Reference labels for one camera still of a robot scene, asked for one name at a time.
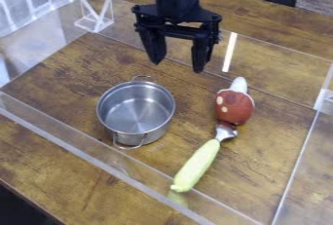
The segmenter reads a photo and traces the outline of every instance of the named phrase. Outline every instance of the spoon head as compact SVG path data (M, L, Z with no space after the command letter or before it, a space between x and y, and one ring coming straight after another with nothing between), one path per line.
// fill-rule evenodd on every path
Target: spoon head
M222 142L223 139L232 138L238 134L235 126L227 122L218 121L215 124L215 139Z

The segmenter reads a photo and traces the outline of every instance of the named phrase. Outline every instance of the wooden table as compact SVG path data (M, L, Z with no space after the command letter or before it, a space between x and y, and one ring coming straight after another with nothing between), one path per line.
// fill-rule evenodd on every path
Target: wooden table
M256 0L203 0L203 4L223 14L226 29L321 56L331 52L325 46L333 40L330 34L318 34L323 31L322 22L331 23L331 19ZM305 37L306 47L301 43ZM208 73L194 74L188 66L171 60L156 66L141 50L97 34L85 34L1 91L111 144L96 119L96 102L107 88L139 74L153 76L169 89L176 113L165 136L125 153L172 176L194 150L214 135L214 108L207 102L216 90L228 87L226 79ZM251 95L256 103L254 117L239 127L239 136L223 144L196 188L266 224L280 201L314 111L255 89ZM195 223L8 118L1 116L0 120L1 183L58 221L66 224ZM219 222L230 224L231 220L226 217Z

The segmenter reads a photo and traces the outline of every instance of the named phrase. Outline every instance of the spoon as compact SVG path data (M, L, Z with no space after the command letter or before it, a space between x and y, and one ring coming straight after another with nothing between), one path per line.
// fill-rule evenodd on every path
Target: spoon
M220 142L235 137L236 133L234 125L223 121L216 122L215 138L202 145L184 163L173 177L172 185L169 186L171 190L186 192L194 187L214 161Z

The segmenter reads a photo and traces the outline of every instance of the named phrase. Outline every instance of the silver pot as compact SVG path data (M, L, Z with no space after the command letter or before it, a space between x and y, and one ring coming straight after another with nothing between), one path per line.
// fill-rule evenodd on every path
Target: silver pot
M168 90L137 75L105 91L97 103L97 117L120 149L135 149L165 133L175 110Z

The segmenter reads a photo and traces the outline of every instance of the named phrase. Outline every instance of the pot handle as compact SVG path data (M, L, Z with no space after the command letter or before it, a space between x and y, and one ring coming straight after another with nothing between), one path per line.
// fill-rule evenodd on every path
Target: pot handle
M147 137L147 133L144 133L143 137L141 137L141 140L140 140L140 143L135 146L123 146L119 144L117 142L117 138L119 138L119 134L116 132L113 132L113 145L121 149L121 150L132 150L132 149L137 149L140 148L140 146L143 145L144 143L144 140L145 140L145 137Z
M131 81L135 81L137 78L149 78L153 83L156 83L156 79L149 75L136 75L132 77Z

